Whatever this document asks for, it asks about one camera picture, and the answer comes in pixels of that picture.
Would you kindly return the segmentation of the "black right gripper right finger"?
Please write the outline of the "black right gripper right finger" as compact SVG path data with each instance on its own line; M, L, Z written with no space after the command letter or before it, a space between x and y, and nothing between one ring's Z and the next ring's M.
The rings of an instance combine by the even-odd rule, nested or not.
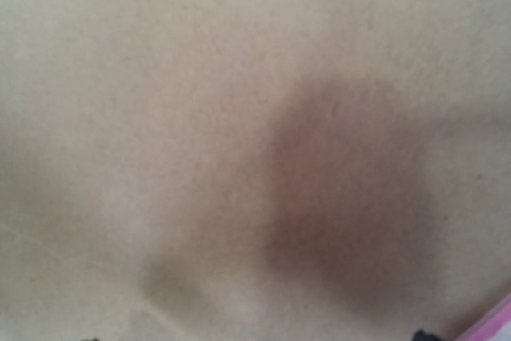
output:
M413 335L413 341L439 341L439 337L434 333L418 330Z

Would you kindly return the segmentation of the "brown backing board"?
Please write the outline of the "brown backing board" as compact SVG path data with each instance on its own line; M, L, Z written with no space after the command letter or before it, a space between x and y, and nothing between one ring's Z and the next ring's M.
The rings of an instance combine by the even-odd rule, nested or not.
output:
M454 339L509 292L510 0L1 0L2 339Z

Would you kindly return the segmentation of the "pink wooden picture frame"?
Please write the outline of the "pink wooden picture frame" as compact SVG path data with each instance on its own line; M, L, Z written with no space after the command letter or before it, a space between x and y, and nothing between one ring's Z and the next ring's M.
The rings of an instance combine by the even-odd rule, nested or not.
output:
M510 295L507 295L456 341L510 341L510 318Z

